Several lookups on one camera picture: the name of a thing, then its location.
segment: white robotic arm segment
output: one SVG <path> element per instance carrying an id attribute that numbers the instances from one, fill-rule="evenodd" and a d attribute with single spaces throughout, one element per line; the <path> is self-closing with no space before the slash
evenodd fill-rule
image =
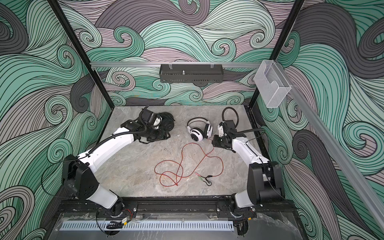
<path id="1" fill-rule="evenodd" d="M 262 164 L 269 161 L 248 142 L 246 137 L 234 138 L 232 140 L 232 149 L 240 155 L 246 165 L 254 162 Z"/>
<path id="2" fill-rule="evenodd" d="M 129 130 L 120 127 L 118 128 L 113 134 L 121 133 L 121 132 L 128 132 Z M 112 157 L 117 151 L 125 147 L 126 145 L 132 143 L 134 141 L 134 136 L 132 134 L 124 134 L 117 136 L 116 138 L 113 138 L 104 144 L 102 144 L 100 147 L 98 147 L 89 157 L 87 156 L 87 153 L 89 152 L 83 152 L 79 154 L 79 158 L 81 162 L 83 163 L 89 163 L 88 167 L 91 169 L 93 173 L 95 173 L 103 163 L 105 163 L 110 157 Z"/>

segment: headphones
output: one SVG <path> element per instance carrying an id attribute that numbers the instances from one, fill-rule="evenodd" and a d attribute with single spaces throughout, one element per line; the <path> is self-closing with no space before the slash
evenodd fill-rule
<path id="1" fill-rule="evenodd" d="M 205 123 L 204 131 L 202 131 L 198 127 L 194 127 L 194 128 L 191 129 L 191 127 L 189 125 L 191 123 L 194 123 L 194 122 L 203 122 L 203 123 Z M 213 127 L 212 127 L 211 123 L 207 119 L 201 118 L 201 117 L 197 117 L 197 118 L 192 118 L 191 120 L 188 121 L 188 123 L 187 123 L 187 130 L 191 134 L 192 139 L 195 140 L 196 142 L 199 142 L 199 141 L 203 140 L 204 138 L 209 138 L 209 137 L 212 136 Z"/>

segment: red cable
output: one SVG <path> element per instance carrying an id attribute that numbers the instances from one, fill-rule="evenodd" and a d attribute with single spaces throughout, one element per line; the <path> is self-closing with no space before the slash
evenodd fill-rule
<path id="1" fill-rule="evenodd" d="M 213 147 L 213 149 L 212 149 L 209 153 L 205 153 L 204 150 L 201 148 L 201 146 L 198 145 L 198 146 L 200 147 L 201 151 L 205 154 L 205 156 L 201 159 L 201 161 L 200 161 L 199 164 L 195 167 L 195 169 L 192 171 L 191 174 L 189 174 L 188 176 L 183 176 L 183 175 L 184 175 L 184 168 L 183 168 L 183 166 L 181 165 L 181 163 L 183 162 L 183 158 L 184 158 L 184 156 L 183 156 L 183 150 L 184 150 L 184 148 L 185 148 L 187 145 L 190 145 L 190 144 L 196 144 L 196 145 L 198 145 L 197 143 L 194 143 L 194 142 L 190 142 L 190 143 L 187 143 L 186 145 L 184 145 L 183 148 L 181 149 L 181 161 L 180 161 L 180 163 L 175 162 L 175 161 L 173 161 L 173 160 L 163 160 L 163 161 L 159 162 L 158 164 L 156 164 L 154 171 L 155 171 L 156 174 L 160 175 L 159 182 L 160 182 L 160 184 L 161 184 L 162 186 L 164 186 L 164 187 L 171 187 L 171 186 L 175 186 L 175 185 L 178 186 L 178 183 L 181 181 L 182 178 L 189 177 L 189 176 L 191 176 L 191 175 L 195 172 L 195 170 L 198 168 L 198 166 L 200 165 L 200 163 L 205 159 L 205 157 L 217 157 L 217 158 L 219 158 L 220 161 L 221 161 L 221 164 L 222 164 L 222 166 L 223 166 L 222 169 L 221 169 L 221 173 L 219 173 L 219 174 L 217 174 L 217 175 L 214 175 L 213 177 L 217 177 L 217 176 L 219 176 L 219 175 L 221 175 L 221 174 L 223 173 L 223 171 L 224 171 L 224 163 L 223 163 L 223 160 L 222 160 L 220 157 L 218 157 L 218 156 L 208 156 L 208 154 L 210 154 L 210 153 L 215 149 L 215 147 Z M 156 167 L 157 167 L 160 163 L 167 162 L 167 161 L 168 161 L 168 162 L 174 162 L 174 163 L 176 163 L 176 164 L 179 165 L 179 167 L 177 168 L 177 172 L 176 172 L 176 173 L 171 172 L 171 171 L 165 171 L 165 172 L 163 172 L 163 173 L 156 172 Z M 178 175 L 179 170 L 180 170 L 180 167 L 181 167 L 181 176 Z M 176 179 L 173 180 L 170 176 L 168 176 L 167 174 L 165 174 L 165 173 L 168 173 L 168 172 L 171 173 L 171 174 L 173 174 L 173 175 L 175 175 Z M 161 182 L 161 177 L 162 177 L 162 176 L 166 176 L 166 177 L 168 177 L 170 180 L 173 181 L 174 184 L 173 184 L 173 185 L 164 185 L 164 184 Z"/>

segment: swirl pattern wallpaper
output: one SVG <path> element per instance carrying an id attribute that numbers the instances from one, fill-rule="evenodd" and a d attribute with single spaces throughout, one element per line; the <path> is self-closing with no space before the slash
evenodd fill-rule
<path id="1" fill-rule="evenodd" d="M 384 200 L 384 1 L 304 6 L 278 57 L 293 85 Z M 373 240 L 384 234 L 288 94 L 279 108 L 257 99 L 272 160 L 309 239 Z"/>
<path id="2" fill-rule="evenodd" d="M 311 0 L 313 5 L 321 0 Z M 294 0 L 59 0 L 91 61 L 261 62 Z M 248 104 L 257 69 L 224 82 L 161 83 L 159 68 L 99 68 L 117 106 Z"/>
<path id="3" fill-rule="evenodd" d="M 0 0 L 1 239 L 44 237 L 59 200 L 43 171 L 95 144 L 110 111 L 48 2 Z M 56 194 L 61 164 L 43 184 Z"/>

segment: slotted plastic strip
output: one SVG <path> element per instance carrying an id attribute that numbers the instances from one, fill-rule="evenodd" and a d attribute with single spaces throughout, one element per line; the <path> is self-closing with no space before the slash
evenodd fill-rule
<path id="1" fill-rule="evenodd" d="M 99 221 L 103 230 L 110 221 Z M 60 231 L 99 230 L 96 221 L 64 221 Z M 234 231 L 232 221 L 202 220 L 202 221 L 131 221 L 125 225 L 123 231 Z"/>

